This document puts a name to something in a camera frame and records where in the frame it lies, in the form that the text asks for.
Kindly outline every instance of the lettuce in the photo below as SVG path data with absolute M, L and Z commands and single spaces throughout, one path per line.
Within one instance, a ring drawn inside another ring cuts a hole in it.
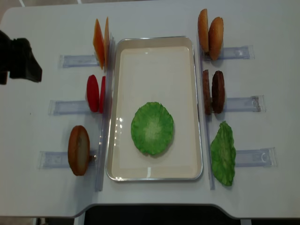
M 135 113 L 131 122 L 131 137 L 142 153 L 163 152 L 173 138 L 174 121 L 158 102 L 148 102 Z
M 214 176 L 226 186 L 233 184 L 235 175 L 236 150 L 233 144 L 233 131 L 226 121 L 223 121 L 210 145 L 210 151 Z

